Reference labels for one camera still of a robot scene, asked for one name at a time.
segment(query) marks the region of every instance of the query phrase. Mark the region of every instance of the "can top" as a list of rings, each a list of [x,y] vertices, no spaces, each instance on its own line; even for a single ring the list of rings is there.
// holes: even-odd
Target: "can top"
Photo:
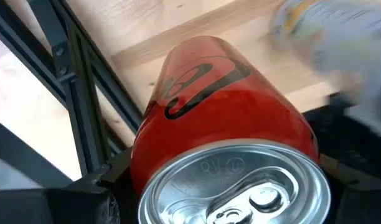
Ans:
[[[276,142],[234,139],[187,151],[148,182],[140,223],[322,223],[330,191],[320,168]]]

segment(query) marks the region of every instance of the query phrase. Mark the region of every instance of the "red can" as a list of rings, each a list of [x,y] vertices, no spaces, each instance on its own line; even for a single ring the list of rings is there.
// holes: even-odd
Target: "red can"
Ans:
[[[251,63],[194,37],[167,56],[133,146],[139,222],[321,223],[318,155],[308,123]]]

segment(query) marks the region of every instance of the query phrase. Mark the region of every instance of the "soda can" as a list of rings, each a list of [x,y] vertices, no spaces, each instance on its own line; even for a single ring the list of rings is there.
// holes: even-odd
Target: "soda can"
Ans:
[[[273,19],[273,40],[319,72],[367,74],[381,62],[381,7],[288,0]]]
[[[322,223],[331,195],[310,126],[227,42],[164,62],[131,155],[140,223]]]

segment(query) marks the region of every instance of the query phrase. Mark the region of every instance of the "can rim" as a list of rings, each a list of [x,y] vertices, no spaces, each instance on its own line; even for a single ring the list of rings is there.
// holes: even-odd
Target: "can rim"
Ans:
[[[161,180],[165,178],[167,173],[169,173],[176,167],[178,168],[178,165],[181,162],[191,160],[192,158],[195,159],[200,156],[208,157],[209,155],[218,153],[220,151],[224,151],[230,146],[255,146],[260,149],[273,149],[284,152],[285,154],[307,164],[308,168],[312,169],[314,172],[313,174],[316,175],[319,179],[319,184],[322,186],[319,189],[320,200],[325,201],[319,203],[321,206],[315,209],[319,209],[319,211],[315,213],[317,214],[316,218],[307,218],[303,220],[302,223],[310,223],[311,221],[313,221],[313,223],[322,223],[325,220],[327,214],[329,213],[331,204],[330,188],[323,171],[314,161],[312,161],[312,159],[310,159],[307,155],[303,154],[302,152],[299,152],[298,150],[292,147],[278,142],[268,141],[264,139],[229,139],[211,142],[183,152],[182,154],[179,154],[178,156],[172,158],[164,166],[158,169],[151,176],[150,180],[148,181],[142,192],[142,196],[139,200],[138,206],[138,221],[141,223],[161,223],[156,211],[150,210],[149,208],[150,203],[154,200],[154,198],[156,198],[156,192],[159,192],[159,189],[161,189],[164,186],[162,186]]]

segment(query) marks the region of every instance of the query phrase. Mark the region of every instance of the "wooden board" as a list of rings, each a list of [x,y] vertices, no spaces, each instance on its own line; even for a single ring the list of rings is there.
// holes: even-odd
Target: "wooden board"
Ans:
[[[27,1],[6,1],[49,49]],[[183,40],[197,35],[214,35],[230,42],[300,111],[322,105],[324,97],[334,91],[291,54],[271,46],[270,21],[283,0],[67,2],[141,110],[146,108],[167,53]],[[26,83],[28,88],[22,88],[20,83]],[[105,119],[131,145],[134,136],[128,127],[109,102],[102,96],[100,99]],[[50,157],[63,152],[62,148],[74,150],[66,110],[2,43],[0,122],[16,130],[14,132],[34,148],[44,148],[45,153],[52,155]],[[51,133],[50,137],[46,137],[45,130]],[[49,144],[56,141],[57,136],[60,138],[58,145]],[[67,170],[77,169],[60,166]]]

